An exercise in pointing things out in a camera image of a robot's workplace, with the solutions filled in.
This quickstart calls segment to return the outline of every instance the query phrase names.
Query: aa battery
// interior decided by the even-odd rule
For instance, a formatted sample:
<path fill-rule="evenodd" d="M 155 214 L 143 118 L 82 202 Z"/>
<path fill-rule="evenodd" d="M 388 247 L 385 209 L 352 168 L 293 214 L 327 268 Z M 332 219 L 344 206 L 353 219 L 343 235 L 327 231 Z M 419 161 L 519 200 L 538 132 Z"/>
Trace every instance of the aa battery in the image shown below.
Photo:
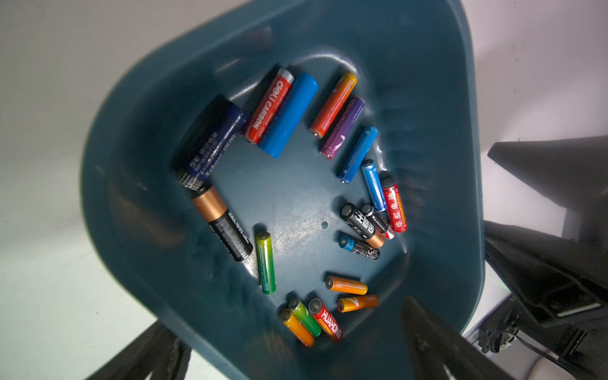
<path fill-rule="evenodd" d="M 211 126 L 205 138 L 200 140 L 194 156 L 186 165 L 177 169 L 179 182 L 190 190 L 199 190 L 218 163 L 222 153 L 245 126 L 245 113 L 226 100 L 223 117 L 217 125 Z"/>
<path fill-rule="evenodd" d="M 254 144 L 260 141 L 293 82 L 294 76 L 281 67 L 247 125 L 244 136 L 248 141 Z"/>
<path fill-rule="evenodd" d="M 347 313 L 349 311 L 375 308 L 378 306 L 378 297 L 375 295 L 362 295 L 360 297 L 341 298 L 337 302 L 338 311 Z"/>
<path fill-rule="evenodd" d="M 393 230 L 396 233 L 406 231 L 406 213 L 403 211 L 403 203 L 401 202 L 401 195 L 399 195 L 399 187 L 397 187 L 397 182 L 392 178 L 383 180 L 382 191 L 384 191 L 387 212 L 389 213 L 390 224 L 393 227 Z"/>
<path fill-rule="evenodd" d="M 318 89 L 319 84 L 310 75 L 298 75 L 268 126 L 266 134 L 258 143 L 263 151 L 274 158 L 281 155 Z"/>
<path fill-rule="evenodd" d="M 321 334 L 321 326 L 317 323 L 317 320 L 310 315 L 308 308 L 300 301 L 298 297 L 294 297 L 289 300 L 289 309 L 292 313 L 300 320 L 302 325 L 314 336 L 317 337 Z"/>
<path fill-rule="evenodd" d="M 260 232 L 255 236 L 255 251 L 258 256 L 260 283 L 264 294 L 277 290 L 274 282 L 274 262 L 272 261 L 272 240 L 270 233 Z"/>
<path fill-rule="evenodd" d="M 347 72 L 342 76 L 334 90 L 331 92 L 327 102 L 325 102 L 325 105 L 323 105 L 323 108 L 321 108 L 321 111 L 314 119 L 313 124 L 310 126 L 310 131 L 313 135 L 317 136 L 319 139 L 322 139 L 323 136 L 325 136 L 331 123 L 338 115 L 338 112 L 356 84 L 357 77 L 353 73 Z"/>
<path fill-rule="evenodd" d="M 359 136 L 359 140 L 357 140 L 357 144 L 354 146 L 353 151 L 350 152 L 346 163 L 344 163 L 344 167 L 338 176 L 340 181 L 349 184 L 350 181 L 353 180 L 354 175 L 357 173 L 359 166 L 361 166 L 361 162 L 365 158 L 367 151 L 370 150 L 377 135 L 378 129 L 376 127 L 365 127 L 361 136 Z"/>
<path fill-rule="evenodd" d="M 251 254 L 254 246 L 214 186 L 205 182 L 193 195 L 192 202 L 234 260 L 243 261 Z"/>
<path fill-rule="evenodd" d="M 364 107 L 365 102 L 358 97 L 354 97 L 348 102 L 346 110 L 342 114 L 338 124 L 336 124 L 325 144 L 323 144 L 323 148 L 321 148 L 321 154 L 328 160 L 331 161 L 336 157 L 336 153 L 344 144 L 348 133 L 353 129 L 353 125 Z"/>
<path fill-rule="evenodd" d="M 325 287 L 334 292 L 359 295 L 367 293 L 367 285 L 365 283 L 335 276 L 327 276 L 325 278 Z"/>
<path fill-rule="evenodd" d="M 389 227 L 389 229 L 384 233 L 384 238 L 391 240 L 395 237 L 395 231 Z"/>
<path fill-rule="evenodd" d="M 340 209 L 340 217 L 345 221 L 360 237 L 374 248 L 380 248 L 384 244 L 384 235 L 354 206 L 346 203 Z"/>
<path fill-rule="evenodd" d="M 369 221 L 376 226 L 380 232 L 385 233 L 389 230 L 389 222 L 384 220 L 382 215 L 374 210 L 374 207 L 371 204 L 367 203 L 361 206 L 361 213 L 365 215 L 365 217 L 369 219 Z"/>
<path fill-rule="evenodd" d="M 289 309 L 283 310 L 281 313 L 281 320 L 287 328 L 294 333 L 295 337 L 298 338 L 302 344 L 306 347 L 312 347 L 314 345 L 314 338 L 308 330 L 300 323 L 300 320 L 296 318 L 294 313 Z"/>
<path fill-rule="evenodd" d="M 376 164 L 374 164 L 373 160 L 367 159 L 361 163 L 361 171 L 363 171 L 363 178 L 365 179 L 367 190 L 370 193 L 371 203 L 373 203 L 378 211 L 386 210 L 386 200 L 384 199 L 384 193 L 382 192 L 382 185 L 380 184 L 380 177 L 378 176 Z"/>
<path fill-rule="evenodd" d="M 334 342 L 340 341 L 342 338 L 342 329 L 336 322 L 334 316 L 327 310 L 321 299 L 313 298 L 308 304 L 308 311 Z"/>
<path fill-rule="evenodd" d="M 364 241 L 354 239 L 346 234 L 342 234 L 338 239 L 338 245 L 340 248 L 354 252 L 360 256 L 377 260 L 380 257 L 380 251 L 371 247 Z"/>

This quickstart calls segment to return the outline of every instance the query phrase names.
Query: green battery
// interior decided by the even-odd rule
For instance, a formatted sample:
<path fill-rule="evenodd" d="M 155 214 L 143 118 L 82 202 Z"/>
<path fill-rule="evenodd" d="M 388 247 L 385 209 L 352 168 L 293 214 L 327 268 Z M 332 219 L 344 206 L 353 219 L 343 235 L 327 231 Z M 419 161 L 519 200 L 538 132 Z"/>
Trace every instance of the green battery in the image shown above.
<path fill-rule="evenodd" d="M 289 300 L 288 306 L 289 309 L 291 309 L 291 312 L 294 313 L 302 325 L 304 325 L 313 336 L 317 337 L 321 334 L 321 326 L 319 326 L 312 315 L 308 314 L 308 308 L 304 306 L 298 297 Z"/>
<path fill-rule="evenodd" d="M 272 294 L 277 290 L 277 285 L 274 283 L 274 262 L 272 261 L 270 233 L 260 232 L 255 236 L 255 251 L 258 255 L 262 292 Z"/>

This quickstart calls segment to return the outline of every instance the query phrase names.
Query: white floor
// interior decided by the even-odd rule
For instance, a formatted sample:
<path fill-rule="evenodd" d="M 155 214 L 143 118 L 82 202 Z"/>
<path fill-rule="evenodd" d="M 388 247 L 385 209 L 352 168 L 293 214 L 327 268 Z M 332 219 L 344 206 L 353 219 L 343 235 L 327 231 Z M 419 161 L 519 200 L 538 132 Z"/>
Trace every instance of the white floor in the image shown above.
<path fill-rule="evenodd" d="M 0 2 L 0 378 L 83 379 L 153 322 L 88 240 L 77 185 L 82 146 L 99 104 L 134 62 L 242 2 Z M 608 133 L 608 2 L 463 3 L 475 47 L 485 218 L 559 235 L 564 209 L 485 154 L 501 140 Z M 488 274 L 481 309 L 505 292 Z M 189 379 L 223 377 L 196 355 L 190 367 Z"/>

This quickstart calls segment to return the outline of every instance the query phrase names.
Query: orange battery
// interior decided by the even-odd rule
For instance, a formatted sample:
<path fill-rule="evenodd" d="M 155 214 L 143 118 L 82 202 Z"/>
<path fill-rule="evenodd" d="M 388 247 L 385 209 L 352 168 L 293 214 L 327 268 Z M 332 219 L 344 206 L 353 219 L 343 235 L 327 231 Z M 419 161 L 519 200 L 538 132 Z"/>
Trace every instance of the orange battery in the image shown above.
<path fill-rule="evenodd" d="M 367 293 L 367 285 L 353 280 L 347 280 L 346 278 L 327 276 L 325 279 L 325 287 L 334 292 L 343 292 L 351 294 L 364 295 Z"/>
<path fill-rule="evenodd" d="M 300 320 L 291 312 L 289 309 L 283 310 L 281 313 L 281 319 L 287 328 L 294 333 L 295 337 L 300 339 L 302 344 L 306 347 L 312 347 L 314 345 L 314 338 L 311 333 L 302 325 Z"/>
<path fill-rule="evenodd" d="M 334 90 L 331 91 L 329 99 L 327 99 L 327 102 L 325 102 L 325 105 L 321 108 L 317 118 L 314 119 L 313 124 L 310 126 L 310 131 L 313 135 L 317 136 L 319 139 L 322 139 L 323 136 L 325 136 L 331 123 L 336 118 L 336 115 L 338 115 L 338 112 L 356 84 L 357 77 L 355 77 L 353 73 L 347 72 L 342 76 L 336 87 L 334 87 Z"/>
<path fill-rule="evenodd" d="M 378 306 L 378 297 L 375 295 L 361 295 L 359 297 L 341 298 L 338 300 L 338 311 L 347 313 L 349 311 L 375 308 Z"/>

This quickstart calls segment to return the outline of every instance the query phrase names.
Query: yellow battery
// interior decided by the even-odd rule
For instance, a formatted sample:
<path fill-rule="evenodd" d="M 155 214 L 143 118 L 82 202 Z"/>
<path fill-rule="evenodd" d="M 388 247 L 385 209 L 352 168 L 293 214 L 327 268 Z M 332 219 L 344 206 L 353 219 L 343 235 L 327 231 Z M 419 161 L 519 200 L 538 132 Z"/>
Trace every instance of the yellow battery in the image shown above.
<path fill-rule="evenodd" d="M 375 295 L 361 295 L 359 297 L 341 298 L 337 303 L 338 311 L 347 313 L 349 311 L 375 308 L 378 306 L 378 297 Z"/>
<path fill-rule="evenodd" d="M 364 295 L 367 293 L 367 285 L 347 278 L 327 276 L 325 287 L 334 292 Z"/>
<path fill-rule="evenodd" d="M 314 338 L 311 333 L 302 325 L 300 320 L 291 312 L 289 309 L 283 310 L 281 313 L 281 319 L 287 328 L 294 333 L 295 337 L 300 339 L 302 344 L 306 347 L 312 347 L 314 345 Z"/>

